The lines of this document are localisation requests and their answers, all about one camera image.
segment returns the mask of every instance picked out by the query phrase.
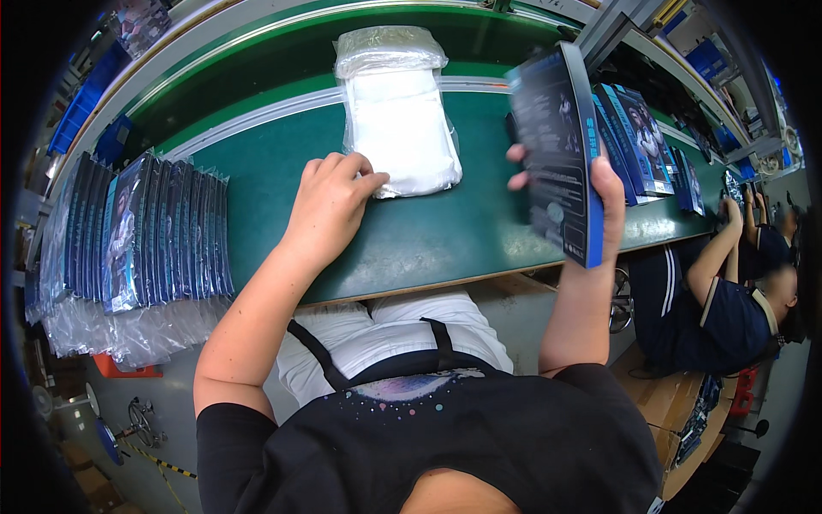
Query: person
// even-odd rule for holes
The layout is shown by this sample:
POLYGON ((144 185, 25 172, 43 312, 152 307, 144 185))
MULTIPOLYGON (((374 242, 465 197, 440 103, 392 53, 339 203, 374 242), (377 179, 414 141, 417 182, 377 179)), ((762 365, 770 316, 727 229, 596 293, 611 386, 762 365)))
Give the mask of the person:
POLYGON ((779 228, 768 223, 768 207, 762 193, 756 193, 756 203, 760 209, 759 223, 754 218, 754 193, 750 188, 744 192, 745 229, 740 245, 740 280, 758 280, 794 261, 793 236, 797 231, 798 208, 791 206, 782 219, 779 228))
POLYGON ((662 468, 604 367, 625 223, 610 164, 591 172, 603 264, 566 262, 531 377, 511 374, 462 291, 378 299, 370 314, 295 311, 387 181, 357 153, 308 162, 282 239, 205 343, 193 393, 203 511, 645 512, 662 468), (300 404, 282 424, 262 388, 275 361, 300 404))
POLYGON ((735 373, 804 340, 796 269, 772 271, 762 289, 739 285, 741 212, 731 198, 722 208, 728 223, 710 241, 652 248, 629 263, 637 344, 658 375, 735 373))

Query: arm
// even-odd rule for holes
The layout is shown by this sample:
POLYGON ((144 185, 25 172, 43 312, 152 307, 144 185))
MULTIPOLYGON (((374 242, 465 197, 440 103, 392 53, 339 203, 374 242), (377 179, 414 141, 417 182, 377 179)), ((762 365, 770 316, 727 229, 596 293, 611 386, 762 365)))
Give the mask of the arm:
POLYGON ((756 193, 756 205, 760 209, 760 225, 768 224, 768 207, 765 205, 761 192, 756 193))
POLYGON ((733 245, 725 262, 725 280, 739 284, 739 242, 733 245))
POLYGON ((739 206, 732 198, 725 198, 723 204, 727 209, 728 225, 711 239, 708 246, 703 248, 696 262, 688 270, 688 286, 701 306, 705 306, 713 278, 722 267, 725 258, 739 242, 742 232, 742 217, 739 206))
POLYGON ((203 346, 194 374, 194 410, 245 405, 274 419, 262 391, 285 329, 317 275, 351 242, 366 200, 387 174, 365 157, 329 154, 302 172, 289 226, 203 346), (363 176, 356 179, 357 172, 363 176))
MULTIPOLYGON (((524 148, 514 145, 508 151, 510 160, 521 160, 524 148)), ((509 188, 519 189, 527 176, 515 175, 509 188)), ((539 372, 553 377, 573 364, 608 361, 611 316, 611 296, 614 268, 625 228, 625 190, 622 181, 611 169, 605 157, 598 157, 591 166, 591 183, 603 199, 603 263, 586 270, 566 260, 560 277, 559 294, 539 350, 539 372)))
POLYGON ((756 248, 756 221, 754 220, 754 195, 745 190, 745 239, 756 248))

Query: fan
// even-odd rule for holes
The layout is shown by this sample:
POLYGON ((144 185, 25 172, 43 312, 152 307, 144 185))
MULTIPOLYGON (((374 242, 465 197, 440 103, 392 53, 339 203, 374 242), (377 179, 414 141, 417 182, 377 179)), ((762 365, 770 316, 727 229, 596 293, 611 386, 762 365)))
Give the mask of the fan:
POLYGON ((99 417, 100 407, 97 403, 97 396, 95 395, 95 390, 88 382, 85 383, 85 393, 87 398, 79 401, 64 403, 62 398, 52 398, 43 386, 34 386, 31 388, 31 395, 34 397, 35 407, 37 407, 37 412, 43 416, 43 419, 50 418, 52 412, 55 410, 66 409, 68 407, 77 407, 78 405, 83 405, 85 403, 91 404, 91 409, 95 412, 95 416, 99 417), (54 404, 55 400, 59 400, 56 406, 54 404))

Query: plastic bag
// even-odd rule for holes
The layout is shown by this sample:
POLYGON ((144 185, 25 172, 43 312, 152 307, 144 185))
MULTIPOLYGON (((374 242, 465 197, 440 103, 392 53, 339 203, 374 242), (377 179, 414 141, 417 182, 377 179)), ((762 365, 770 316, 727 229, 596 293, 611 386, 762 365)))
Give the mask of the plastic bag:
POLYGON ((353 78, 387 68, 432 70, 448 64, 446 53, 428 29, 412 25, 380 25, 342 34, 336 45, 335 75, 353 78))
POLYGON ((438 68, 448 59, 431 34, 412 26, 369 27, 341 35, 337 51, 344 149, 390 175, 374 196, 420 196, 457 184, 462 165, 438 85, 438 68))

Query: stool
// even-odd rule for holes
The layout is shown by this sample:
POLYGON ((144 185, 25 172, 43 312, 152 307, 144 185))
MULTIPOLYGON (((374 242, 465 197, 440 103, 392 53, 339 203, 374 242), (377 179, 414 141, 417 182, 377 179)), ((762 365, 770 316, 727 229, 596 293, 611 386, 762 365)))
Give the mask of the stool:
POLYGON ((727 412, 727 415, 747 416, 753 404, 754 395, 750 391, 737 390, 736 395, 733 396, 733 403, 731 403, 731 409, 727 412))
POLYGON ((117 369, 114 359, 108 354, 97 354, 94 356, 97 369, 106 378, 160 378, 163 372, 158 371, 156 366, 148 368, 137 368, 134 371, 124 373, 117 369))
POLYGON ((758 368, 743 369, 740 371, 739 381, 737 382, 737 391, 750 391, 754 386, 756 374, 758 372, 758 368))

